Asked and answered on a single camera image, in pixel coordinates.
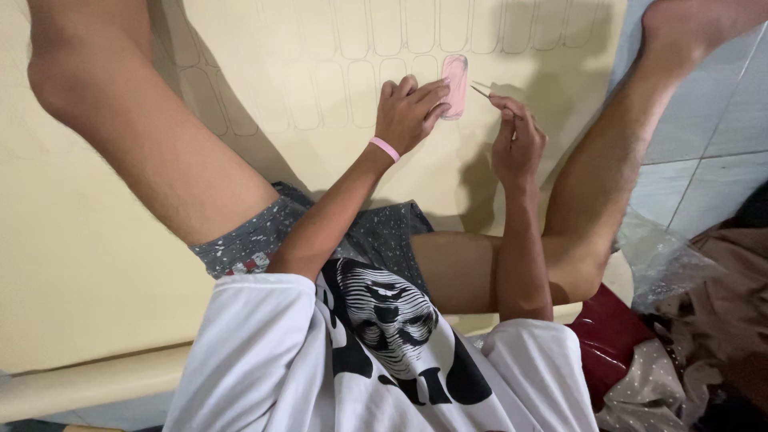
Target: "leg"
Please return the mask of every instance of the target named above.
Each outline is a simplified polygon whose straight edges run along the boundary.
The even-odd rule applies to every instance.
[[[660,0],[647,10],[634,73],[552,191],[542,241],[554,304],[586,300],[598,289],[648,143],[677,86],[717,46],[767,19],[767,0]],[[441,312],[495,311],[497,239],[440,232],[414,237],[412,246]]]
[[[187,244],[236,228],[277,198],[153,69],[145,0],[29,0],[32,90]]]

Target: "speckled shorts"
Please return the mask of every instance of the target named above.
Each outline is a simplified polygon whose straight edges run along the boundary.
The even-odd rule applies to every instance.
[[[260,273],[299,218],[314,204],[290,184],[273,184],[280,193],[269,207],[231,232],[190,249],[218,279],[227,274]],[[414,234],[434,231],[413,202],[361,211],[336,248],[334,258],[348,257],[374,264],[426,292],[411,249]]]

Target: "white t-shirt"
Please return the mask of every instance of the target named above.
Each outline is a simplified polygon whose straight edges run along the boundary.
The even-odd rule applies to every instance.
[[[598,430],[575,334],[511,320],[482,352],[388,271],[331,260],[216,283],[169,431]]]

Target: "large paper sheet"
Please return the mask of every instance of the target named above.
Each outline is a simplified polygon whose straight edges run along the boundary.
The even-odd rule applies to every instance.
[[[626,5],[149,6],[155,67],[195,115],[269,180],[319,194],[373,135],[381,83],[437,79],[450,55],[467,58],[469,84],[531,106],[551,137],[543,181],[604,100]],[[191,340],[212,280],[90,146],[40,108],[25,74],[29,30],[26,2],[0,0],[0,370]],[[437,228],[500,232],[488,163],[498,113],[471,89],[465,100],[459,120],[440,121],[386,175],[372,205],[416,199]]]
[[[260,145],[310,191],[329,188],[373,136],[384,81],[434,81],[457,54],[469,84],[518,98],[537,116],[550,137],[543,183],[604,100],[626,9],[625,0],[184,4],[266,135]],[[463,116],[440,121],[382,179],[373,205],[415,199],[437,228],[500,234],[503,202],[488,160],[499,115],[468,91]]]

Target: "clear plastic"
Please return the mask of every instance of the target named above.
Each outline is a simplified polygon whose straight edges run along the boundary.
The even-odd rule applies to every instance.
[[[665,298],[701,284],[725,270],[693,248],[682,235],[628,208],[617,235],[632,268],[632,310],[656,313]]]

